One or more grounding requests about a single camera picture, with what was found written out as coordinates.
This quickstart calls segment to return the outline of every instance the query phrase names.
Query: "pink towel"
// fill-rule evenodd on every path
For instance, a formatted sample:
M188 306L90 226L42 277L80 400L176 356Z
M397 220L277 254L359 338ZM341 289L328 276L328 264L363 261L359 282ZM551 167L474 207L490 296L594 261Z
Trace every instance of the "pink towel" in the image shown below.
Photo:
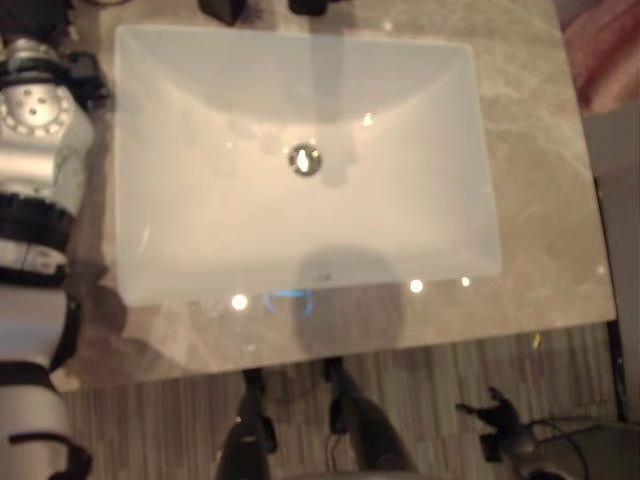
M640 96L640 0L600 0L567 27L565 44L585 115Z

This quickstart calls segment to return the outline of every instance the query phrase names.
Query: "wooden floor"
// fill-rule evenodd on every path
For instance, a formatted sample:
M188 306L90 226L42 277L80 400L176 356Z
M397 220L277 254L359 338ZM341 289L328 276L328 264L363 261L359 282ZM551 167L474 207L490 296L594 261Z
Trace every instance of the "wooden floor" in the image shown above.
M454 410L488 404L487 385L507 394L524 419L590 413L613 418L604 325L360 355L347 366L382 405L420 471L443 479L502 479L482 460L482 427ZM265 373L267 413L280 450L274 478L326 470L330 391L319 363ZM65 395L78 441L95 456L94 480L211 479L242 394L237 373L96 389ZM336 451L352 469L348 442Z

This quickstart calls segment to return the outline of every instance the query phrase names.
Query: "power cord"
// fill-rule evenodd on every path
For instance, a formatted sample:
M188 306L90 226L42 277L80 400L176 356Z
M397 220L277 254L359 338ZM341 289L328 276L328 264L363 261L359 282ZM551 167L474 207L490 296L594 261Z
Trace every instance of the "power cord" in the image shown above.
M330 433L327 435L327 438L324 442L324 453L326 460L327 471L336 472L338 467L336 464L336 450L338 445L340 445L340 441L342 440L343 435L334 435Z
M544 419L544 418L540 420L534 420L533 422L530 422L527 424L528 427L535 427L537 425L543 425L553 429L554 431L556 431L562 436L563 440L566 440L567 443L571 445L573 450L576 452L576 456L580 460L580 463L582 464L582 470L584 472L584 480L591 480L591 473L589 472L589 465L587 464L587 459L584 456L584 452L582 451L582 448L580 448L580 445L578 445L578 443L571 437L571 434L567 433L565 430L560 428L551 420Z
M591 423L599 427L619 428L621 430L635 430L640 432L640 424L635 422L616 422L615 420L606 420L602 418L595 418L589 416L574 416L574 417L550 417L543 418L542 420L549 420L551 422L576 422L576 423Z

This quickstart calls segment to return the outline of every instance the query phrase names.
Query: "white rectangular sink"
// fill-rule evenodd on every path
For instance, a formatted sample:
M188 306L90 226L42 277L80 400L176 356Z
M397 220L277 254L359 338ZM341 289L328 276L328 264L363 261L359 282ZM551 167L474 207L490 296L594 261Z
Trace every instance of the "white rectangular sink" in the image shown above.
M116 81L130 305L500 270L466 47L126 26Z

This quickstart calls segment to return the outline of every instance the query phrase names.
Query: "black leg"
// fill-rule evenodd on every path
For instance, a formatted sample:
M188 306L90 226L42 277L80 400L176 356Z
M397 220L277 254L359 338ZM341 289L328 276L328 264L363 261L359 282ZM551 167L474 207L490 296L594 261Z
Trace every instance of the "black leg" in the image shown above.
M349 434L360 470L415 471L400 436L384 411L360 391L341 359L325 361L333 388L331 431Z
M260 370L243 372L247 390L236 422L227 434L216 480L270 480L267 455L277 442L271 419L262 408L265 386Z

